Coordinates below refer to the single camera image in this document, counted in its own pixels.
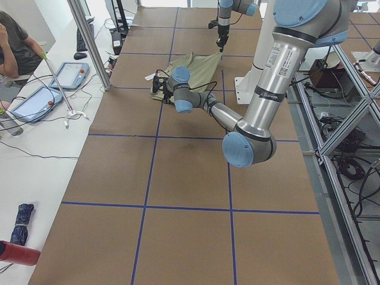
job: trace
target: person's arm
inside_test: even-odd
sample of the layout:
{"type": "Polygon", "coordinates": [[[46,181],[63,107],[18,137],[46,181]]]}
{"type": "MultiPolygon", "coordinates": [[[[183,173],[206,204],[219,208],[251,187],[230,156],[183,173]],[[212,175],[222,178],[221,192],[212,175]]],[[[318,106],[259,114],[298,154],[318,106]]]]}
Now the person's arm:
{"type": "Polygon", "coordinates": [[[28,36],[25,40],[24,43],[29,46],[33,51],[38,55],[40,58],[42,58],[42,53],[43,49],[41,46],[30,36],[28,36]]]}
{"type": "Polygon", "coordinates": [[[2,52],[4,54],[4,63],[0,65],[0,73],[11,78],[17,78],[17,61],[11,50],[11,46],[8,43],[7,30],[2,24],[0,24],[0,47],[2,48],[2,52]]]}

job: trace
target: person's hand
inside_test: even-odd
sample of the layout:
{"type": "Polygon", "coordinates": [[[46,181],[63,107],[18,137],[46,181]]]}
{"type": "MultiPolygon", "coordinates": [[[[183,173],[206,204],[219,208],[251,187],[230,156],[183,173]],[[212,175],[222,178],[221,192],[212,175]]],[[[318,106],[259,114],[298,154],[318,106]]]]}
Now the person's hand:
{"type": "Polygon", "coordinates": [[[6,28],[0,24],[0,46],[8,45],[8,33],[6,28]]]}

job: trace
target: black shirt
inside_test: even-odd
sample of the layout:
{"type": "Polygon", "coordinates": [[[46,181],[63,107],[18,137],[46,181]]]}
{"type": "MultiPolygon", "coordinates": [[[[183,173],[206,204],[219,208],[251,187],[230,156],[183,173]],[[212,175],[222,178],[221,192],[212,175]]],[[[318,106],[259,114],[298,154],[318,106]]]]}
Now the black shirt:
{"type": "MultiPolygon", "coordinates": [[[[7,29],[8,43],[17,61],[18,74],[32,74],[42,59],[24,43],[24,40],[28,37],[28,33],[4,11],[0,11],[0,23],[7,29]]],[[[0,47],[1,64],[4,64],[4,54],[0,47]]]]}

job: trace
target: beige fabric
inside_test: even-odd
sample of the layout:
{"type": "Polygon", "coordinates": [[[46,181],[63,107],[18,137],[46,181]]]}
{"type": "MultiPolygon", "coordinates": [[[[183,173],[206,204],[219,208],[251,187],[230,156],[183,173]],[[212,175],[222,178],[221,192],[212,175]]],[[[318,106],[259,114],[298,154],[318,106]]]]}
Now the beige fabric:
{"type": "MultiPolygon", "coordinates": [[[[175,61],[169,62],[169,66],[166,68],[165,72],[169,75],[172,74],[176,67],[187,67],[190,70],[190,80],[189,85],[191,88],[196,86],[201,86],[203,84],[209,83],[214,76],[215,70],[220,62],[222,53],[214,53],[213,55],[200,56],[194,55],[192,52],[189,55],[185,55],[175,61]]],[[[206,90],[207,85],[193,90],[194,92],[203,92],[206,90]]],[[[154,100],[163,100],[163,93],[161,91],[157,93],[152,93],[152,98],[154,100]]]]}

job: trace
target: blue cap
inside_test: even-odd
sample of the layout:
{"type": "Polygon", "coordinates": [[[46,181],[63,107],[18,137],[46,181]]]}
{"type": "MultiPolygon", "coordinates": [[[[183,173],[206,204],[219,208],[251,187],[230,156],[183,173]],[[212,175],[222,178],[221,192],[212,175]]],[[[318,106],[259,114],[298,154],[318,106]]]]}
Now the blue cap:
{"type": "Polygon", "coordinates": [[[178,113],[190,113],[192,111],[192,103],[186,100],[175,100],[174,105],[178,113]]]}
{"type": "Polygon", "coordinates": [[[219,5],[222,8],[230,8],[233,5],[233,0],[221,0],[219,5]]]}
{"type": "Polygon", "coordinates": [[[248,167],[254,162],[254,150],[251,144],[238,132],[227,134],[221,147],[227,161],[236,167],[248,167]]]}
{"type": "Polygon", "coordinates": [[[251,3],[245,14],[247,16],[253,16],[256,12],[256,9],[257,9],[257,5],[255,3],[251,3]]]}
{"type": "Polygon", "coordinates": [[[187,83],[190,79],[190,70],[185,66],[174,69],[172,78],[179,83],[187,83]]]}

